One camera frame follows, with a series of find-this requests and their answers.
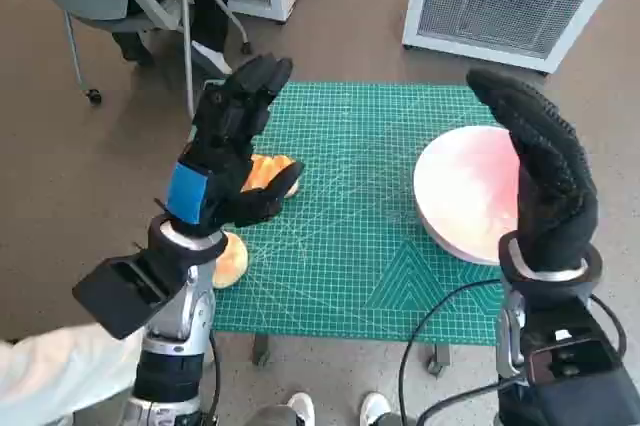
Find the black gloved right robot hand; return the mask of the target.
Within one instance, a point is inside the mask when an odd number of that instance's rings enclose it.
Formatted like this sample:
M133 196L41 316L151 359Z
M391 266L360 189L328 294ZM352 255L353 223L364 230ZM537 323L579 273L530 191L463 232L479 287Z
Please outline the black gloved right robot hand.
M519 158L516 237L525 264L535 272L578 268L598 224L598 199L574 127L518 79L476 68L466 81Z

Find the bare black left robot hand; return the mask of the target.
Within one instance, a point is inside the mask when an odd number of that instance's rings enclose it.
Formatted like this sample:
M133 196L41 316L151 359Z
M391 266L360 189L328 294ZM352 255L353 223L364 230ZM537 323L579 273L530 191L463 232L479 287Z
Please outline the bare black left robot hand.
M302 163L286 166L265 186L242 188L253 167L253 138L264 131L269 107L292 70L289 58L259 55L223 82L204 87L165 205L177 232L205 237L227 224L251 226L280 213L304 170Z

